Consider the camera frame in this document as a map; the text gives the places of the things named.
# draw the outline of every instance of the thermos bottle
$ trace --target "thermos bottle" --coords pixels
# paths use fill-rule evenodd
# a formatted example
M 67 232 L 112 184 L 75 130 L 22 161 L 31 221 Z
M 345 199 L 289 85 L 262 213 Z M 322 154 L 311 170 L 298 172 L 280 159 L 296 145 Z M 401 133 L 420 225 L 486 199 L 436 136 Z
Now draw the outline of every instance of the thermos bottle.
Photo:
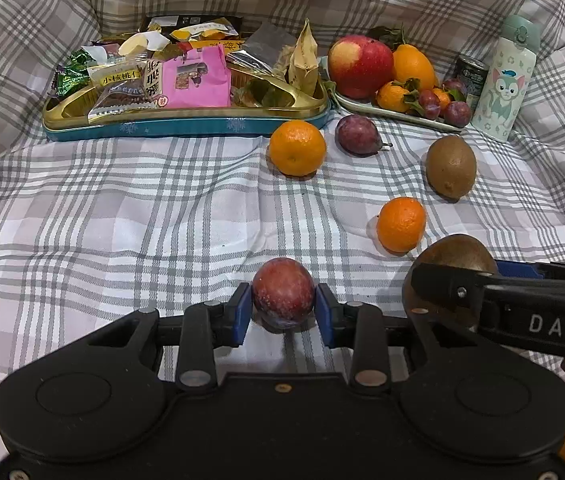
M 471 121 L 475 129 L 500 142 L 507 141 L 529 86 L 539 47 L 537 25 L 515 15 L 504 20 Z

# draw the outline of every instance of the beverage can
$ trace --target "beverage can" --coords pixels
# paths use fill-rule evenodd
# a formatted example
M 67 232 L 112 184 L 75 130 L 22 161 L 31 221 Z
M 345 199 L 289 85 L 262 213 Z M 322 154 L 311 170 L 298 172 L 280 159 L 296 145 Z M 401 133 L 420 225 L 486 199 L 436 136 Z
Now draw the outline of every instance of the beverage can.
M 457 56 L 453 76 L 467 88 L 467 104 L 471 108 L 471 115 L 475 113 L 475 108 L 478 106 L 488 72 L 489 67 L 482 61 L 465 54 Z

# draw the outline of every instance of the red apple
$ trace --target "red apple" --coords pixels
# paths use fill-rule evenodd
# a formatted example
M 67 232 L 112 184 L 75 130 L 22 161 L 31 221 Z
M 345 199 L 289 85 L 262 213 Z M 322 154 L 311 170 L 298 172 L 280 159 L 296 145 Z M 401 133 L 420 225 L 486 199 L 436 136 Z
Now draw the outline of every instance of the red apple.
M 309 271 L 291 258 L 265 263 L 252 283 L 254 305 L 262 319 L 274 328 L 293 328 L 313 309 L 315 285 Z
M 352 99 L 371 98 L 394 74 L 391 49 L 366 36 L 345 36 L 329 51 L 329 78 Z

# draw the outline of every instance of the cartoon cat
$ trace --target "cartoon cat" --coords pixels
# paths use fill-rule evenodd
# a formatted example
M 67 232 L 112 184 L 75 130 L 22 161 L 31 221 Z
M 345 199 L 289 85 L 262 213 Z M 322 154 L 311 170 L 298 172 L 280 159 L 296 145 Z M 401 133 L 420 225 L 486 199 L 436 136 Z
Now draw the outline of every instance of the cartoon cat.
M 521 75 L 516 78 L 516 73 L 513 70 L 503 70 L 500 73 L 496 68 L 493 69 L 491 77 L 495 88 L 489 90 L 489 108 L 491 108 L 492 114 L 496 114 L 506 121 L 511 115 L 511 104 L 522 92 L 525 77 Z

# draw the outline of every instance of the brown kiwi fruit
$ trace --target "brown kiwi fruit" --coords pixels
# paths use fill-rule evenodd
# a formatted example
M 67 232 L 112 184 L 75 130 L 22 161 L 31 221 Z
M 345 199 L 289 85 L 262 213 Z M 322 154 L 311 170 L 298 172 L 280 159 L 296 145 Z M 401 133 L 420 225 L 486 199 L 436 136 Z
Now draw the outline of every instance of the brown kiwi fruit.
M 431 187 L 442 196 L 458 200 L 475 182 L 475 154 L 461 137 L 442 137 L 429 147 L 426 171 Z
M 415 308 L 425 308 L 430 312 L 446 314 L 464 326 L 475 325 L 477 319 L 468 308 L 458 307 L 455 312 L 452 312 L 418 297 L 411 286 L 411 272 L 414 267 L 421 263 L 447 265 L 497 274 L 498 265 L 491 254 L 489 254 L 487 248 L 482 245 L 482 242 L 464 234 L 449 235 L 441 238 L 427 247 L 416 258 L 409 272 L 407 272 L 403 283 L 403 306 L 406 311 Z

